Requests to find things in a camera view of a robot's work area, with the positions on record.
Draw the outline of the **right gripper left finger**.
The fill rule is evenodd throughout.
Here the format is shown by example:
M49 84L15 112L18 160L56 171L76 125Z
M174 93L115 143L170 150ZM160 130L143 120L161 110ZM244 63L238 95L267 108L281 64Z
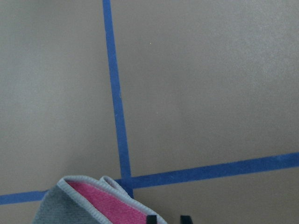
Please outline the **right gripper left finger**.
M157 216L156 215L147 215L146 224L157 224Z

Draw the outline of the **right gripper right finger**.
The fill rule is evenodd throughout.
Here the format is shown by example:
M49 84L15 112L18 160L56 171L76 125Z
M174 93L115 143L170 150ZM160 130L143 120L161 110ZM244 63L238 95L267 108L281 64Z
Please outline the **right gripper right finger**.
M180 216L180 224L192 224L192 218L189 215Z

